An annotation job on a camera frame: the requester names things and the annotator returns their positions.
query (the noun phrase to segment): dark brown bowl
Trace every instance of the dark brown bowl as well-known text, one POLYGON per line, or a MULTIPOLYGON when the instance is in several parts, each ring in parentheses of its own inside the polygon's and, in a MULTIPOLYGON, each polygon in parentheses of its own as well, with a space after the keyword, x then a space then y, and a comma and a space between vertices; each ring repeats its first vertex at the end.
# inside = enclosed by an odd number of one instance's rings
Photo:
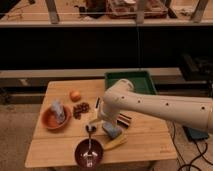
POLYGON ((53 111, 51 110, 51 108, 47 108, 44 113, 42 113, 42 118, 41 118, 41 122, 43 124, 43 126, 49 130, 58 130, 60 128, 63 128, 68 121, 71 118, 71 111, 68 107, 63 106, 64 108, 64 113, 65 113, 65 121, 61 124, 57 123, 55 114, 53 113, 53 111))
POLYGON ((93 170, 94 168, 97 167, 97 165, 101 162, 103 158, 103 148, 97 140, 91 139, 91 152, 93 154, 94 153, 97 154, 92 157, 92 163, 93 163, 92 167, 87 166, 85 153, 88 152, 88 149, 89 149, 89 139, 85 139, 81 141, 75 150, 75 160, 81 168, 87 169, 87 170, 93 170))

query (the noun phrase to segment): green bin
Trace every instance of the green bin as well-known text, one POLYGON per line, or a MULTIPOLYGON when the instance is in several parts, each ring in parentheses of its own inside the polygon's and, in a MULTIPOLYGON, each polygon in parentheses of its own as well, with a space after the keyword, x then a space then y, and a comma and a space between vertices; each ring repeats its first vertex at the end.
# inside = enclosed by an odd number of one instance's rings
POLYGON ((119 79, 128 79, 134 85, 134 92, 140 94, 156 94, 156 89, 148 71, 107 72, 105 73, 105 89, 111 87, 119 79))

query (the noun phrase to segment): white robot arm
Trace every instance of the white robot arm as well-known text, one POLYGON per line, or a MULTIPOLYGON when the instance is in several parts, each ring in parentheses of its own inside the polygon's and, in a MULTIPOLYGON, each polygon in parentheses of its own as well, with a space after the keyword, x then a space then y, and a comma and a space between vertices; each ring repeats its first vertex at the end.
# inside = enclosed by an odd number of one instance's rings
POLYGON ((116 125, 120 110, 129 110, 213 133, 211 98, 143 95, 133 90, 133 84, 126 79, 106 90, 99 118, 116 125))

